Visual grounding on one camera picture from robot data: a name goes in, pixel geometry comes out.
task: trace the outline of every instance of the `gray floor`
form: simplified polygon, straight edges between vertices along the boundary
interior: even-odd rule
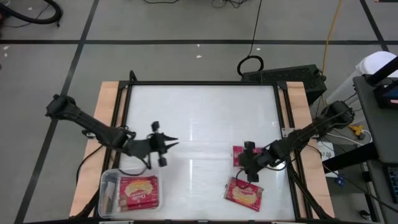
[[[100,83],[126,79],[133,69],[140,80],[239,80],[236,66],[249,50],[249,44],[231,44],[225,40],[251,40],[259,0],[249,0],[239,9],[227,5],[211,7],[211,0],[181,0],[176,4],[146,4],[140,0],[99,0],[89,24],[87,40],[196,40],[189,44],[130,42],[114,45],[89,42],[75,55],[77,44],[85,43],[86,20],[98,0],[58,0],[65,11],[61,26],[29,25],[1,29],[0,110],[1,130],[0,214],[4,223],[12,223],[20,209],[33,168],[42,148],[50,120],[44,117],[52,95],[60,93],[69,71],[73,76],[68,94],[89,114],[94,108]],[[366,0],[385,40],[398,40],[398,3]],[[322,67],[324,45],[319,42],[297,44],[289,40],[326,40],[337,0],[263,0],[256,40],[268,41],[253,47],[253,54],[264,59],[265,67],[279,68],[305,64]],[[35,17],[46,3],[39,0],[11,0],[13,9]],[[43,17],[52,15],[49,8]],[[24,22],[9,18],[5,25]],[[325,75],[328,97],[365,56],[381,50],[359,1],[344,0],[332,40],[364,40],[356,45],[331,43]],[[47,40],[35,44],[34,40]],[[222,40],[219,44],[208,44]],[[388,45],[398,54],[398,46]],[[79,57],[76,68],[72,59]],[[256,62],[244,64],[244,71],[258,69]],[[58,123],[25,222],[67,218],[75,188],[75,172],[86,139],[77,125]],[[364,209],[362,199],[355,200],[351,212],[342,204],[352,195],[332,196],[336,214],[342,220],[360,221],[355,210]]]

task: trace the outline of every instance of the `snack package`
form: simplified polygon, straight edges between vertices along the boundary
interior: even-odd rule
[[[119,185],[119,206],[136,210],[159,206],[159,181],[151,177],[122,177]]]
[[[263,191],[264,189],[261,187],[231,177],[224,198],[259,212]]]
[[[233,146],[233,159],[234,159],[234,166],[241,166],[239,164],[239,159],[238,156],[240,153],[243,152],[244,147],[242,146]],[[261,152],[261,148],[257,147],[255,149],[253,149],[254,153],[260,153]]]

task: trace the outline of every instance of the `food wrapper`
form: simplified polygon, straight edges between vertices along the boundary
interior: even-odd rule
[[[234,158],[234,166],[241,166],[239,164],[239,154],[243,152],[243,147],[242,146],[233,146],[233,158]],[[254,153],[260,153],[261,152],[261,148],[257,147],[255,149],[253,149]]]
[[[228,182],[224,198],[259,212],[262,192],[264,189],[256,185],[248,184],[249,183],[243,180],[231,177]]]
[[[122,177],[119,206],[125,210],[142,209],[159,205],[159,181],[151,177]]]

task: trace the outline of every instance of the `yellow cable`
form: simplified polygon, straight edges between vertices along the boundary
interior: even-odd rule
[[[337,18],[338,12],[340,11],[342,2],[343,2],[343,0],[338,1],[338,6],[337,6],[337,9],[335,12],[335,16],[333,16],[333,21],[331,22],[328,38],[326,39],[325,51],[323,52],[323,64],[322,64],[322,74],[323,75],[325,75],[326,55],[328,53],[329,39],[330,39],[331,33],[333,32],[333,28],[335,26],[336,18]],[[323,105],[327,105],[326,101],[323,99],[323,95],[321,95],[321,99],[322,99]]]

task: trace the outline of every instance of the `wooden table frame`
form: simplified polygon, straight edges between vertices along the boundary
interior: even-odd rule
[[[312,122],[311,115],[308,108],[307,97],[303,83],[301,82],[287,82],[288,99],[290,101],[290,110],[296,128],[303,128]],[[106,125],[111,125],[113,111],[116,102],[116,95],[118,93],[119,82],[103,82],[101,90],[98,95],[98,101],[94,113],[94,117]],[[126,99],[126,89],[121,93],[121,102]],[[282,116],[284,119],[284,126],[289,126],[288,109],[285,104],[285,96],[282,89],[279,89],[279,98],[282,109]],[[119,104],[118,115],[116,118],[116,126],[121,125],[124,103]],[[317,147],[316,140],[312,139],[309,145]],[[97,140],[88,140],[85,150],[85,157],[92,153],[100,145]],[[97,191],[102,168],[104,165],[105,149],[99,150],[90,159],[88,159],[82,166],[79,181],[76,187],[75,196],[73,198],[70,216],[79,213],[83,207],[90,201],[93,194]],[[330,200],[330,194],[326,183],[325,173],[323,171],[322,160],[319,153],[311,147],[306,147],[301,152],[302,168],[305,174],[305,181],[307,188],[317,200],[319,205],[329,214],[334,217],[333,207]],[[294,167],[297,170],[297,163],[294,162]],[[307,217],[305,211],[305,203],[303,195],[299,188],[296,186],[296,194],[298,198],[298,212],[301,218]]]

